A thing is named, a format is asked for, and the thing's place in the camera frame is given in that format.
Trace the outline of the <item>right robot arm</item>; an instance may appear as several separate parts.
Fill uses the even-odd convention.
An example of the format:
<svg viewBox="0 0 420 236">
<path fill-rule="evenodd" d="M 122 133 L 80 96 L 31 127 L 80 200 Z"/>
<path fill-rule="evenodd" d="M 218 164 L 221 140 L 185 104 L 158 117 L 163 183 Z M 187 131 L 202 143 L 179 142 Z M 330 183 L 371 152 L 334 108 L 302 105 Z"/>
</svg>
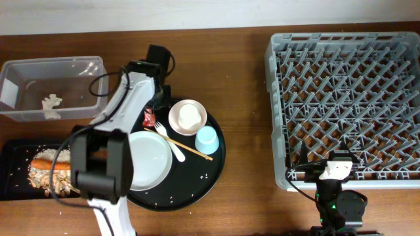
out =
<svg viewBox="0 0 420 236">
<path fill-rule="evenodd" d="M 308 160 L 307 146 L 301 145 L 296 169 L 304 172 L 305 182 L 316 184 L 314 202 L 320 213 L 321 225 L 311 227 L 310 235 L 358 234 L 368 198 L 357 191 L 344 190 L 343 184 L 351 179 L 359 165 L 358 158 L 342 142 L 327 159 L 313 162 Z"/>
</svg>

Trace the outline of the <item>pink shallow bowl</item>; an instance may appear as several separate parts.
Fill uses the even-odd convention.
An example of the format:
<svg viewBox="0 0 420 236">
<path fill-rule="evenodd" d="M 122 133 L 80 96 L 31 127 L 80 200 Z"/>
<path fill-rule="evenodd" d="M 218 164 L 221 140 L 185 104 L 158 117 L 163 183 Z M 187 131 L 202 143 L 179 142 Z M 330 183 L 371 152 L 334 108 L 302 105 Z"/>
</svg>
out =
<svg viewBox="0 0 420 236">
<path fill-rule="evenodd" d="M 192 128 L 190 129 L 184 129 L 179 125 L 179 109 L 184 105 L 184 104 L 194 104 L 197 108 L 198 111 L 201 115 L 201 123 L 198 123 L 196 125 L 194 125 Z M 169 124 L 171 126 L 171 128 L 184 136 L 193 136 L 195 135 L 198 130 L 202 127 L 205 126 L 206 122 L 207 122 L 207 111 L 204 108 L 203 105 L 201 105 L 199 102 L 195 101 L 195 100 L 181 100 L 179 102 L 176 102 L 172 108 L 169 111 L 169 115 L 168 115 L 168 120 L 169 120 Z"/>
</svg>

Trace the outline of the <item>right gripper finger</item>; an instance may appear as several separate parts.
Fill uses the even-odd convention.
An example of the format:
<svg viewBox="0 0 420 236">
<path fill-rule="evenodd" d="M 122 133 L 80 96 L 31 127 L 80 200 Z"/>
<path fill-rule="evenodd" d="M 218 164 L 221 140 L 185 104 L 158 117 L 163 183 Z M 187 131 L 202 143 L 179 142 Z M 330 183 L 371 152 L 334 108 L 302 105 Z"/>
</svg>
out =
<svg viewBox="0 0 420 236">
<path fill-rule="evenodd" d="M 308 148 L 305 142 L 301 144 L 301 151 L 298 158 L 298 164 L 303 165 L 308 163 Z"/>
<path fill-rule="evenodd" d="M 342 158 L 350 158 L 354 164 L 360 164 L 359 159 L 353 152 L 351 152 L 344 138 L 340 139 L 340 150 L 338 152 L 338 156 Z"/>
</svg>

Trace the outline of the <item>round black serving tray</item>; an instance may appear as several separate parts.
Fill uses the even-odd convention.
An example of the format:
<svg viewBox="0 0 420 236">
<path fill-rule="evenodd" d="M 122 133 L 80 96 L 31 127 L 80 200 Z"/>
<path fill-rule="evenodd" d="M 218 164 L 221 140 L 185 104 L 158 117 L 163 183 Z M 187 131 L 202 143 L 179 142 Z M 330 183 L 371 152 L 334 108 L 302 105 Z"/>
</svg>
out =
<svg viewBox="0 0 420 236">
<path fill-rule="evenodd" d="M 210 155 L 211 161 L 184 148 L 186 160 L 173 157 L 167 177 L 156 187 L 144 191 L 129 191 L 127 198 L 133 204 L 154 211 L 173 211 L 194 204 L 211 191 L 221 176 L 226 160 L 224 136 L 215 118 L 207 113 L 206 125 L 213 127 L 219 138 L 219 147 Z"/>
</svg>

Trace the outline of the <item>white dinner plate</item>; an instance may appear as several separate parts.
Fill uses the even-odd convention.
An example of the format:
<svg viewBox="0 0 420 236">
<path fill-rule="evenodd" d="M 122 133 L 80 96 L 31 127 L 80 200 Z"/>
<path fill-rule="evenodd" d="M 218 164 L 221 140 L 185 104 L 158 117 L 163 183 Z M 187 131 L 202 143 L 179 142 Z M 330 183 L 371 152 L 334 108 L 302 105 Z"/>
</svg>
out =
<svg viewBox="0 0 420 236">
<path fill-rule="evenodd" d="M 139 131 L 129 135 L 129 145 L 134 168 L 130 190 L 145 191 L 159 185 L 173 162 L 167 141 L 153 132 Z"/>
</svg>

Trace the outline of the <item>black rectangular tray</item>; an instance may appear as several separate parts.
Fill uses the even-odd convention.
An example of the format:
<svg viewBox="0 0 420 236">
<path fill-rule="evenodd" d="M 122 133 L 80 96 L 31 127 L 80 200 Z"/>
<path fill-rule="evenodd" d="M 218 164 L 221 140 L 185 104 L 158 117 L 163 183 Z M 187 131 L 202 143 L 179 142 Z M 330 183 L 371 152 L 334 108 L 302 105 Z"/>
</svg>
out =
<svg viewBox="0 0 420 236">
<path fill-rule="evenodd" d="M 29 167 L 36 154 L 45 149 L 58 149 L 60 140 L 9 140 L 1 150 L 1 200 L 48 199 L 54 193 L 53 175 L 50 175 L 49 197 L 45 196 L 43 188 L 34 188 L 27 179 Z M 66 197 L 77 198 L 79 193 L 71 193 Z"/>
</svg>

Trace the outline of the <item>light blue cup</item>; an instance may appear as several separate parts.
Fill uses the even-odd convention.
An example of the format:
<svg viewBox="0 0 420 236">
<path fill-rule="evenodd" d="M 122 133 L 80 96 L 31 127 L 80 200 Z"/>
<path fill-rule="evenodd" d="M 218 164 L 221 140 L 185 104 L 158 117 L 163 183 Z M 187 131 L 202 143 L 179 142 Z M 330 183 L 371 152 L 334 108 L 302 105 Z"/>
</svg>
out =
<svg viewBox="0 0 420 236">
<path fill-rule="evenodd" d="M 219 137 L 216 130 L 210 126 L 204 126 L 198 130 L 195 139 L 196 149 L 206 155 L 211 155 L 219 148 Z"/>
</svg>

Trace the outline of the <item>grey dishwasher rack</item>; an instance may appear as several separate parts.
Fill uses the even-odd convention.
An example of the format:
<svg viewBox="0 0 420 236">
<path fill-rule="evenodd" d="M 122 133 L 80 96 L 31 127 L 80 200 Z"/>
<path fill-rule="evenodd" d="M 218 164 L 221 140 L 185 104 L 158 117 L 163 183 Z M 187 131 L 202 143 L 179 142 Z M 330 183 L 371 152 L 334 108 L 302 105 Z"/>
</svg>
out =
<svg viewBox="0 0 420 236">
<path fill-rule="evenodd" d="M 344 138 L 360 165 L 347 189 L 419 187 L 419 35 L 276 33 L 264 56 L 279 188 L 314 189 L 296 169 Z"/>
</svg>

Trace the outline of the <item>white tissue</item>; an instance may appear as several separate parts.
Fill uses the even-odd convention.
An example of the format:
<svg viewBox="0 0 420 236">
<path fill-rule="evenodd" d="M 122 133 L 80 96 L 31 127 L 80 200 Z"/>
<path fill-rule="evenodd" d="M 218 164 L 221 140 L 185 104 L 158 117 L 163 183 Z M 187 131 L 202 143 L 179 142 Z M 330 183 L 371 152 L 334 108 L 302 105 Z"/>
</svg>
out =
<svg viewBox="0 0 420 236">
<path fill-rule="evenodd" d="M 55 106 L 59 106 L 62 99 L 56 94 L 49 94 L 47 98 L 42 101 L 43 114 L 46 119 L 60 119 L 61 115 L 53 110 Z"/>
</svg>

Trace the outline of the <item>clear plastic bin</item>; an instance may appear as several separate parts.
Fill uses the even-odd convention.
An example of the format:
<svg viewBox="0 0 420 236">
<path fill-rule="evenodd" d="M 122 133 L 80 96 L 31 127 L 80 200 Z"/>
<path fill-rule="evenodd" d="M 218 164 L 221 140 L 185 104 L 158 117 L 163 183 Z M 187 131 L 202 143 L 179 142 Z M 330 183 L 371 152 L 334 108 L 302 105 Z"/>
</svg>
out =
<svg viewBox="0 0 420 236">
<path fill-rule="evenodd" d="M 1 69 L 1 114 L 18 122 L 91 119 L 108 99 L 108 78 L 99 56 L 10 60 Z M 42 101 L 49 94 L 62 99 L 53 110 L 60 119 L 46 119 Z"/>
</svg>

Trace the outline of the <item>orange carrot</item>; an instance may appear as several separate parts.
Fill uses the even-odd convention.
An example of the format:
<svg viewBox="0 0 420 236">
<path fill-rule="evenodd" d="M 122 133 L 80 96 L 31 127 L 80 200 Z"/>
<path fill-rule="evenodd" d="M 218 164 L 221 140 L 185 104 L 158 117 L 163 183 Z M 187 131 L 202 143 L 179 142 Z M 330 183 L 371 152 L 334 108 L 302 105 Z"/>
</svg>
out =
<svg viewBox="0 0 420 236">
<path fill-rule="evenodd" d="M 53 165 L 52 161 L 44 160 L 44 159 L 34 159 L 31 161 L 31 166 L 33 168 L 39 170 L 50 170 Z M 54 170 L 70 170 L 71 165 L 70 163 L 56 163 L 54 166 Z"/>
</svg>

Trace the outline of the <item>white upturned cup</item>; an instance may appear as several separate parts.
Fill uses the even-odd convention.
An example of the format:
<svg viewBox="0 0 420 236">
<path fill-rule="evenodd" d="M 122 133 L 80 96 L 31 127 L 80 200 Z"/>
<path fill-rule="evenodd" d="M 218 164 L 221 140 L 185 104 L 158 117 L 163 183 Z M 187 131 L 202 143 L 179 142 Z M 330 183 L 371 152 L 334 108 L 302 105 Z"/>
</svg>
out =
<svg viewBox="0 0 420 236">
<path fill-rule="evenodd" d="M 190 129 L 201 123 L 201 115 L 194 104 L 184 104 L 178 113 L 178 123 L 184 129 Z"/>
</svg>

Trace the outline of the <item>wooden chopstick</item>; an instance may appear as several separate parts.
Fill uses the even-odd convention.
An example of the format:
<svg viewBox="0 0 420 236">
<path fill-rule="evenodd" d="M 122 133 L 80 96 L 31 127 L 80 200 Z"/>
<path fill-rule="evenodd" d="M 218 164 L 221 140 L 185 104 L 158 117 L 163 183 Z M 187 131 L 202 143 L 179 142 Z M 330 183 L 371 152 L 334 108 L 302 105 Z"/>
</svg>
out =
<svg viewBox="0 0 420 236">
<path fill-rule="evenodd" d="M 186 146 L 186 145 L 184 145 L 184 144 L 182 144 L 182 143 L 180 143 L 180 142 L 177 142 L 177 141 L 175 141 L 175 140 L 172 140 L 172 139 L 170 139 L 170 138 L 168 138 L 168 137 L 166 137 L 166 136 L 164 136 L 164 135 L 162 135 L 162 134 L 160 134 L 160 133 L 158 133 L 158 132 L 152 131 L 152 130 L 150 130 L 150 129 L 148 129 L 148 128 L 144 128 L 144 130 L 146 130 L 146 131 L 148 131 L 148 132 L 153 132 L 153 133 L 155 133 L 155 134 L 158 134 L 159 136 L 161 136 L 161 137 L 162 137 L 162 138 L 164 138 L 165 140 L 167 140 L 167 141 L 169 141 L 169 142 L 171 142 L 171 143 L 174 143 L 175 145 L 177 145 L 177 146 L 179 146 L 179 147 L 182 147 L 182 148 L 184 148 L 184 149 L 186 149 L 186 150 L 188 150 L 188 151 L 190 151 L 190 152 L 192 152 L 192 153 L 195 153 L 196 155 L 199 155 L 199 156 L 201 156 L 201 157 L 203 157 L 203 158 L 205 158 L 205 159 L 207 159 L 207 160 L 209 160 L 209 161 L 213 161 L 213 158 L 212 158 L 212 157 L 210 157 L 210 156 L 208 156 L 208 155 L 206 155 L 206 154 L 204 154 L 204 153 L 201 153 L 201 152 L 199 152 L 199 151 L 197 151 L 197 150 L 195 150 L 195 149 L 192 149 L 192 148 L 190 148 L 190 147 L 188 147 L 188 146 Z"/>
</svg>

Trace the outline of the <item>red snack wrapper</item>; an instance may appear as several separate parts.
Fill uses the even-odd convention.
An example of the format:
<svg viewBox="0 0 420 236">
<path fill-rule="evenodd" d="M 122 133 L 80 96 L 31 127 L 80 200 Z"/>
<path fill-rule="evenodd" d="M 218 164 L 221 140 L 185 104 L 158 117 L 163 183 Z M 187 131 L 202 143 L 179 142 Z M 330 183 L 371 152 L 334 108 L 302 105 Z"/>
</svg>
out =
<svg viewBox="0 0 420 236">
<path fill-rule="evenodd" d="M 143 127 L 154 127 L 156 124 L 156 116 L 153 107 L 144 108 Z"/>
</svg>

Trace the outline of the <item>rice and food scraps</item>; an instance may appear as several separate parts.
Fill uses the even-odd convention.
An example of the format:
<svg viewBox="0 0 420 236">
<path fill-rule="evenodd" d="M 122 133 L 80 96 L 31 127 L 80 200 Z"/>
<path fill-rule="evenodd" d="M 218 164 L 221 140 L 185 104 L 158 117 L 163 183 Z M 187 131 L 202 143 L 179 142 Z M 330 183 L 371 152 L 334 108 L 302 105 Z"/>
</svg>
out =
<svg viewBox="0 0 420 236">
<path fill-rule="evenodd" d="M 48 161 L 53 161 L 56 154 L 56 149 L 45 149 L 34 156 L 34 159 L 44 159 Z M 70 163 L 71 153 L 70 150 L 65 149 L 61 151 L 58 155 L 56 163 Z M 45 191 L 45 196 L 49 197 L 52 193 L 50 189 L 50 170 L 39 170 L 33 168 L 30 163 L 29 172 L 27 179 L 30 181 L 30 184 L 34 188 L 43 188 Z M 66 197 L 71 193 L 80 193 L 80 191 L 73 187 L 71 184 L 71 170 L 53 170 L 52 173 L 52 186 L 54 192 L 59 197 Z"/>
</svg>

